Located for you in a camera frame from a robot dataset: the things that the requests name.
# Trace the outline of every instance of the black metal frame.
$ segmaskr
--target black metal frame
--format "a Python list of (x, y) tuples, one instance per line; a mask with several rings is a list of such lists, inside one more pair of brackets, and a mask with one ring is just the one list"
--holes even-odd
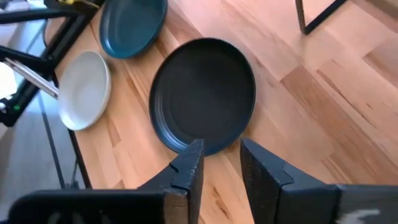
[[(95, 3), (97, 6), (101, 6), (104, 2), (105, 0), (93, 1), (93, 3)], [(45, 79), (53, 80), (54, 84), (58, 86), (58, 80), (54, 73), (55, 68), (65, 56), (65, 54), (69, 51), (70, 47), (75, 43), (78, 36), (91, 21), (96, 12), (97, 10), (95, 8), (86, 8), (84, 10), (84, 13), (80, 13), (79, 10), (74, 10), (74, 8), (71, 6), (65, 6), (65, 8), (60, 6), (57, 7), (57, 9), (34, 9), (28, 11), (5, 12), (0, 14), (0, 24), (34, 21), (38, 19), (50, 19), (56, 17), (67, 18), (58, 29), (57, 33), (47, 45), (46, 49), (40, 57), (0, 46), (0, 62), (3, 62), (5, 58), (17, 60), (37, 72)], [(13, 94), (12, 97), (0, 99), (0, 103), (2, 103), (2, 105), (0, 106), (3, 106), (3, 108), (0, 107), (0, 123), (3, 123), (5, 126), (8, 127), (14, 126), (21, 116), (22, 112), (27, 108), (38, 90), (39, 89), (36, 86), (31, 84), (27, 80), (23, 80), (22, 83), (18, 86), (17, 92)], [(85, 169), (85, 165), (76, 141), (75, 134), (71, 130), (68, 131), (73, 145), (73, 149), (76, 154), (76, 160), (81, 170), (83, 181), (85, 183), (85, 187), (91, 188), (90, 179)], [(51, 131), (49, 130), (49, 125), (46, 125), (46, 132), (49, 136), (49, 139), (51, 139)], [(55, 148), (53, 144), (50, 144), (50, 146), (52, 147), (52, 151), (54, 154)], [(54, 157), (54, 161), (56, 163), (56, 166), (59, 167), (59, 162), (56, 156)], [(58, 169), (57, 171), (58, 176), (60, 176), (60, 184), (62, 188), (64, 188), (65, 183), (63, 181), (62, 173), (60, 173)]]
[(305, 16), (303, 8), (303, 0), (296, 0), (296, 10), (298, 15), (298, 23), (300, 24), (300, 30), (303, 34), (307, 35), (311, 33), (319, 24), (321, 24), (328, 16), (335, 12), (346, 0), (336, 0), (330, 6), (328, 6), (323, 12), (319, 14), (312, 22), (305, 25)]

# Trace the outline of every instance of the wooden tabletop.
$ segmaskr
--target wooden tabletop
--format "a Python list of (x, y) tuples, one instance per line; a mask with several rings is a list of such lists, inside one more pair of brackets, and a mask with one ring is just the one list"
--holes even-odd
[[(331, 2), (304, 1), (307, 20)], [(149, 90), (164, 58), (200, 37), (232, 43), (251, 63), (257, 99), (243, 136), (327, 183), (398, 184), (397, 21), (366, 1), (346, 2), (304, 36), (294, 1), (169, 0), (155, 45), (126, 60), (103, 52), (100, 17), (56, 71), (85, 50), (111, 68), (104, 115), (76, 132), (95, 189), (134, 189), (176, 156), (152, 128)], [(205, 159), (200, 223), (252, 222), (236, 141)]]

